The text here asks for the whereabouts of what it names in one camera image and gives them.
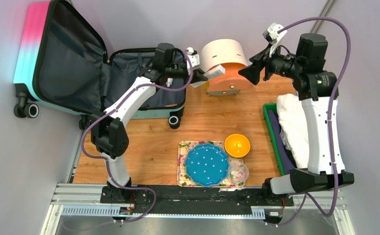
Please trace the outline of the blue polka dot plate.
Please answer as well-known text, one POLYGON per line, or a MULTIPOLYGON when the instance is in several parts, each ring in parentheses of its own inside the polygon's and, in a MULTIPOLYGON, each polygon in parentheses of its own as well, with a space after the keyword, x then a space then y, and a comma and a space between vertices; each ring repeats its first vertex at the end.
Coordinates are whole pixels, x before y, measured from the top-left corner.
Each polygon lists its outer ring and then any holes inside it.
POLYGON ((202 187, 218 186, 228 176, 228 155, 211 143, 196 145, 184 161, 186 174, 202 187))

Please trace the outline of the navy blue garment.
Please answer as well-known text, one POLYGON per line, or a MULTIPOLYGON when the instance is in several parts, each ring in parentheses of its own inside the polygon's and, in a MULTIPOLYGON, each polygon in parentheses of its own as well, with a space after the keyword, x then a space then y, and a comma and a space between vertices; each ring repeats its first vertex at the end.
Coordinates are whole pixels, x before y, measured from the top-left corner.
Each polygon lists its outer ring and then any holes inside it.
POLYGON ((282 128, 279 124, 277 113, 272 110, 268 110, 267 114, 270 119, 272 131, 276 140, 278 153, 280 154, 280 159, 284 168, 284 175, 289 174, 293 169, 296 168, 296 162, 293 158, 292 152, 287 149, 281 138, 282 128))

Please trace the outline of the aluminium frame rail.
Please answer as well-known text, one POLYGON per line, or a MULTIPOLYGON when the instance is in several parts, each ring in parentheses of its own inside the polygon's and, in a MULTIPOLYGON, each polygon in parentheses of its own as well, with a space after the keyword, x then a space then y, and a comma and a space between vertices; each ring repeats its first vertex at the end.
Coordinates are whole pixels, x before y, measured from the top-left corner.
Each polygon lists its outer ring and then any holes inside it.
POLYGON ((195 217, 145 214, 133 215, 124 204, 100 202, 102 184, 58 184, 41 234, 43 235, 353 235, 347 206, 339 196, 333 214, 320 208, 331 206, 330 192, 312 198, 289 196, 294 205, 281 219, 247 217, 195 217))

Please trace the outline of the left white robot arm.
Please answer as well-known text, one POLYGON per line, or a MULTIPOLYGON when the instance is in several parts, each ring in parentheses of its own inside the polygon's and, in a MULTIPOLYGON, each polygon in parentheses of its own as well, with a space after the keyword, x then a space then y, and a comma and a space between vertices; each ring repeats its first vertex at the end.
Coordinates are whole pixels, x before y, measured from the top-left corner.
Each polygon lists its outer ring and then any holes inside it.
POLYGON ((103 112, 92 115, 89 126, 91 143, 103 159, 108 173, 108 187, 120 203, 132 197, 131 178, 126 169, 125 152, 129 145, 126 126, 136 111, 158 90, 184 91, 196 81, 200 55, 192 47, 184 51, 169 43, 160 43, 154 54, 139 70, 130 88, 103 112))

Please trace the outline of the orange bowl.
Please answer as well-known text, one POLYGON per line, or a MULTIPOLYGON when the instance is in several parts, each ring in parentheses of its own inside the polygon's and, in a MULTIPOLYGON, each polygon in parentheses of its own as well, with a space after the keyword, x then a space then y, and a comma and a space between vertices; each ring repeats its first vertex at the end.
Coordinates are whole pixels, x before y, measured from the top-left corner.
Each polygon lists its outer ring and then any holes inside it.
POLYGON ((226 153, 235 159, 242 159, 248 155, 251 150, 249 139, 242 134, 231 134, 224 141, 226 153))

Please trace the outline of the small clear glass bowl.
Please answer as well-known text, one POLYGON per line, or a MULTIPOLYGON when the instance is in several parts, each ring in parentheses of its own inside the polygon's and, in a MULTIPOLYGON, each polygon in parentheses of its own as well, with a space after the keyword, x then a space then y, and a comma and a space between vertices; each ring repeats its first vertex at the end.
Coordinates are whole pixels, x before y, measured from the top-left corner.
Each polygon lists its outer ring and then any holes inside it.
POLYGON ((249 177, 249 170, 245 164, 235 161, 230 163, 228 175, 231 181, 243 183, 249 177))

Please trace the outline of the small white grey box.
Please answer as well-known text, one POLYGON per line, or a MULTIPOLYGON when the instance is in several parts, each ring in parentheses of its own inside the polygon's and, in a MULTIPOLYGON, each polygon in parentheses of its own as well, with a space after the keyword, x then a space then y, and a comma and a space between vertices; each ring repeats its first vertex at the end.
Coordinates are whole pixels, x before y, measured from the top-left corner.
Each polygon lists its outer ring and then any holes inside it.
MULTIPOLYGON (((204 73, 204 75, 209 79, 209 81, 210 80, 212 80, 212 79, 214 79, 214 78, 217 78, 217 77, 219 77, 219 76, 222 76, 222 75, 224 75, 225 74, 225 71, 226 71, 226 69, 222 66, 222 65, 218 65, 218 66, 215 66, 215 67, 213 67, 212 69, 210 69, 210 70, 208 70, 207 72, 205 72, 204 73)), ((196 88, 196 87, 199 87, 199 86, 201 86, 201 85, 203 85, 203 84, 200 84, 200 85, 193 85, 193 79, 192 79, 192 82, 191 82, 191 86, 193 86, 194 88, 196 88)))

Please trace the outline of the green plastic tray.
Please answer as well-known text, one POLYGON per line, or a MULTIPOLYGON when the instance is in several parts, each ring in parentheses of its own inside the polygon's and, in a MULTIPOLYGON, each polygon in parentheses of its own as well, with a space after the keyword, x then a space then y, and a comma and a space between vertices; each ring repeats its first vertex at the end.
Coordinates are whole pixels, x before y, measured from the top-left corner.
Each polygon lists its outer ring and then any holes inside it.
POLYGON ((277 162, 277 167, 280 175, 284 176, 289 173, 289 170, 292 168, 292 164, 286 154, 286 150, 280 136, 281 127, 278 120, 277 107, 275 103, 268 103, 264 104, 262 108, 264 120, 277 162))

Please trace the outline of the white garment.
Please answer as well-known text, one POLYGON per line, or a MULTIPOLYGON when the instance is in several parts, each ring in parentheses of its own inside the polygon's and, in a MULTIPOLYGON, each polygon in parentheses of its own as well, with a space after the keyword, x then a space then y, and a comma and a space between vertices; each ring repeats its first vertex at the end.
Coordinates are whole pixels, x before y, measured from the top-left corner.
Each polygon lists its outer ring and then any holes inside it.
POLYGON ((305 112, 298 96, 284 94, 277 97, 277 115, 281 125, 281 138, 292 152, 298 168, 307 168, 309 162, 309 138, 305 112))

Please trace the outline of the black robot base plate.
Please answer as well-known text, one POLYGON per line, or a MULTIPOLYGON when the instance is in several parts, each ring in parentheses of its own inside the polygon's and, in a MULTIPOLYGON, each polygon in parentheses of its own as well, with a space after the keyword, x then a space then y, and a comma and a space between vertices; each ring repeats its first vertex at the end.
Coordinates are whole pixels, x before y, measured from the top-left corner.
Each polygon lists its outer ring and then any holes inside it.
POLYGON ((103 204, 124 204, 133 215, 247 217, 281 219, 294 205, 287 195, 271 195, 262 188, 200 188, 138 185, 131 190, 110 184, 101 191, 103 204))

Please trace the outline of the pink and teal kids suitcase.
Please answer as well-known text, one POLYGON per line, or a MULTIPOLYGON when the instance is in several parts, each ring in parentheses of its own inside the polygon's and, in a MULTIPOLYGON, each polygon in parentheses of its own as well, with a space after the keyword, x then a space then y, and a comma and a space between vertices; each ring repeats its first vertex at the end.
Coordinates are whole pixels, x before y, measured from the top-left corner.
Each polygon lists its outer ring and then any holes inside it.
POLYGON ((114 104, 140 71, 161 64, 160 47, 107 54, 99 33, 66 0, 32 2, 27 9, 13 83, 18 118, 36 118, 39 105, 79 115, 86 129, 91 115, 114 104))

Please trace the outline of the round pastel mini drawer cabinet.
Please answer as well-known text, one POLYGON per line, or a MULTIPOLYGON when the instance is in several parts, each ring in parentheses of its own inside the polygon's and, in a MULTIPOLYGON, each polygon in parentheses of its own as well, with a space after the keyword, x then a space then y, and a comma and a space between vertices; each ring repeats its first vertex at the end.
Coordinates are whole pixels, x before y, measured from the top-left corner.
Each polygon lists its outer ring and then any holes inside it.
POLYGON ((241 44, 233 39, 218 39, 207 43, 200 53, 204 72, 222 65, 225 74, 202 85, 207 95, 232 95, 253 88, 253 84, 238 74, 248 63, 241 44))

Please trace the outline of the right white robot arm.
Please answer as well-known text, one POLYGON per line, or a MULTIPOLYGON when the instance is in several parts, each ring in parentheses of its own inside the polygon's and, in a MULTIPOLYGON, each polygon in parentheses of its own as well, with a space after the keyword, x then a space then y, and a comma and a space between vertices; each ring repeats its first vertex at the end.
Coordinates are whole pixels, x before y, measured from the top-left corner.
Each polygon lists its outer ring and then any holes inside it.
POLYGON ((262 200, 274 205, 281 199, 281 194, 337 192, 339 188, 352 185, 355 177, 345 169, 334 123, 337 77, 324 70, 328 47, 325 36, 302 34, 296 52, 285 55, 281 54, 281 34, 265 33, 264 37, 268 41, 267 47, 251 57, 251 65, 241 69, 239 74, 254 85, 259 83, 261 72, 264 72, 264 80, 274 74, 292 80, 306 117, 309 161, 305 168, 266 179, 262 200))

